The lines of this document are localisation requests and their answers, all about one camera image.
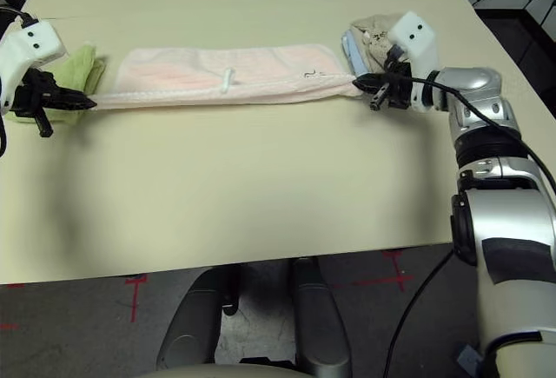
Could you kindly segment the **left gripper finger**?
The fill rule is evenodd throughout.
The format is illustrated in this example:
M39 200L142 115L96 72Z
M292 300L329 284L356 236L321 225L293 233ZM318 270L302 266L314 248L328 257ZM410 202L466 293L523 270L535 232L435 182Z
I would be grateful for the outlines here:
M92 103L82 91L58 87L58 100L63 103Z
M94 109L96 106L97 103L88 98L61 100L57 104L58 109L67 111Z

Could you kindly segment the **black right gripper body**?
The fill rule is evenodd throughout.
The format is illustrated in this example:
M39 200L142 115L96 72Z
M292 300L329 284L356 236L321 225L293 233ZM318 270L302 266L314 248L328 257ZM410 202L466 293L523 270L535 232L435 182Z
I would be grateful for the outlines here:
M382 73L373 73L372 78L378 89L370 102L371 110L382 106L407 109L411 105L413 83L409 81L411 66L408 62L390 61Z

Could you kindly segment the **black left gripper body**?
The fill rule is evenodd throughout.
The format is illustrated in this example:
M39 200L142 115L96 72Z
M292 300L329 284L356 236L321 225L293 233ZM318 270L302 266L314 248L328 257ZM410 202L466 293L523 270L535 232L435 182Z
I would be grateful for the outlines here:
M45 109L54 109L60 95L54 76L38 69L29 69L16 89L11 111L21 118L32 119L40 137L50 137L53 129Z

